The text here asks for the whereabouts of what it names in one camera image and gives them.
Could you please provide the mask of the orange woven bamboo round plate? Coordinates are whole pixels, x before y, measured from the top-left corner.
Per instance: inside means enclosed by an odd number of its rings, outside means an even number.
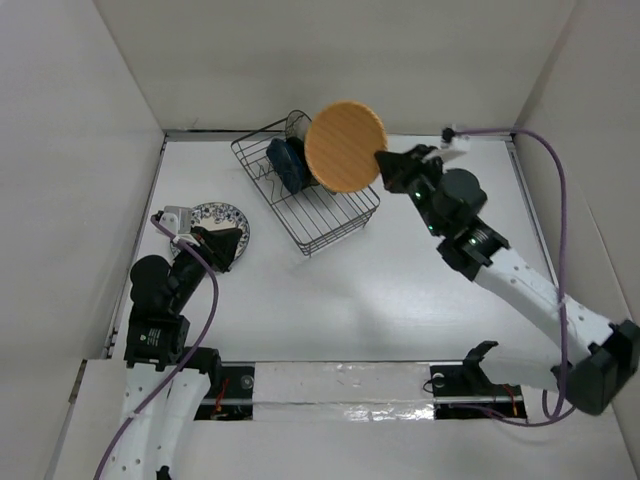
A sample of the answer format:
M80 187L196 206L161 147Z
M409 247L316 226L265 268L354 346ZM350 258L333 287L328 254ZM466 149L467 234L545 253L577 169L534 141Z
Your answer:
M379 176L375 153L388 148L388 139L382 121L370 107L344 100L312 119L304 148L307 165L322 186L353 193Z

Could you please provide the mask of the cream round plate tree drawing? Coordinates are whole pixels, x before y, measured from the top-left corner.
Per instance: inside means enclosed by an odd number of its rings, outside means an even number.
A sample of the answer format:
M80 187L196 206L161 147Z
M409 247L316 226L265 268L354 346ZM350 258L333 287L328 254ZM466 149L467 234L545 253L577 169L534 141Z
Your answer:
M285 121L285 138L297 138L304 141L310 126L311 119L305 112L301 110L292 110Z

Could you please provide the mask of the dark blue leaf-shaped plate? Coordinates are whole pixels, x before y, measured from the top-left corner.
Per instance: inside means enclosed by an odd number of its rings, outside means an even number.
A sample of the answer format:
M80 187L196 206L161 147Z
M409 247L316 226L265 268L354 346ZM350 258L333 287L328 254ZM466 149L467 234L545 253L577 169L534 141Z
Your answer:
M292 146L283 139L273 139L266 155L283 186L293 195L304 188L306 173L303 164Z

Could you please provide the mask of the black round bowl plate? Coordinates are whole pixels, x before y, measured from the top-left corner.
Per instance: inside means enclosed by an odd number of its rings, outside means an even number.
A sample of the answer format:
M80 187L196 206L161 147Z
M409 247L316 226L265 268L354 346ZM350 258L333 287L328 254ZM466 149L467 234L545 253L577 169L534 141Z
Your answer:
M293 152L294 161L301 172L302 188L317 185L318 182L313 177L306 161L304 142L300 138L292 136L286 139L286 143Z

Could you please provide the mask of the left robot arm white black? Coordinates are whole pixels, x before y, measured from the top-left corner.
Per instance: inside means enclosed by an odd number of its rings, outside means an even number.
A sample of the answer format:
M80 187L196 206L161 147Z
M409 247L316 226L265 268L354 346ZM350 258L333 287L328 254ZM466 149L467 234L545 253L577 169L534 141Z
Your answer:
M205 277L228 271L239 228L161 228L180 250L173 261L145 256L131 269L133 302L126 335L121 425L95 471L97 479L174 479L180 450L205 397L224 389L217 350L187 345L183 308Z

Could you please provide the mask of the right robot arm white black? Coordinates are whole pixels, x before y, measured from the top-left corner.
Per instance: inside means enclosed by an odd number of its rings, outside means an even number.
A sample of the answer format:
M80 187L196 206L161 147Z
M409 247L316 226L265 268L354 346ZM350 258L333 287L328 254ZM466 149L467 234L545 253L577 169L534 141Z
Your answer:
M419 144L405 153L374 155L385 189L405 194L430 233L441 238L444 262L523 315L560 349L557 360L508 372L517 383L558 389L577 410L597 416L639 369L639 327L616 324L561 293L535 271L509 242L481 220L487 201L475 175L447 169L440 152Z

